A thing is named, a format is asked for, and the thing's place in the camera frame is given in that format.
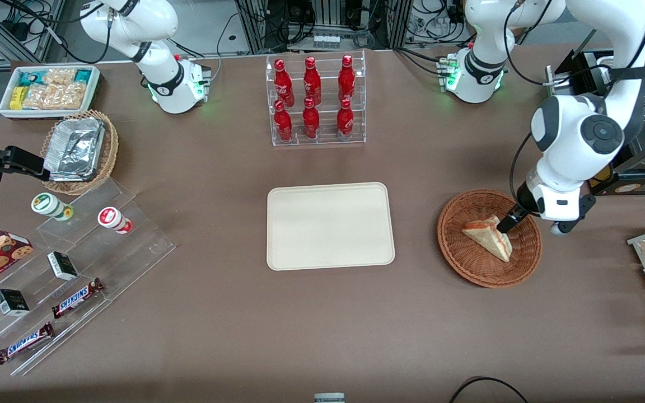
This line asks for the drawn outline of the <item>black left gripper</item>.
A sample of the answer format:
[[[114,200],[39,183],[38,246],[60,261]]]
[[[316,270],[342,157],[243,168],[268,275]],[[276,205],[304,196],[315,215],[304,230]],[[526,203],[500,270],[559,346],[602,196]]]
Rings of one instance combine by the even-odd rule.
[[[529,215],[536,217],[536,201],[525,182],[516,191],[516,204],[497,224],[496,229],[500,233],[507,234]]]

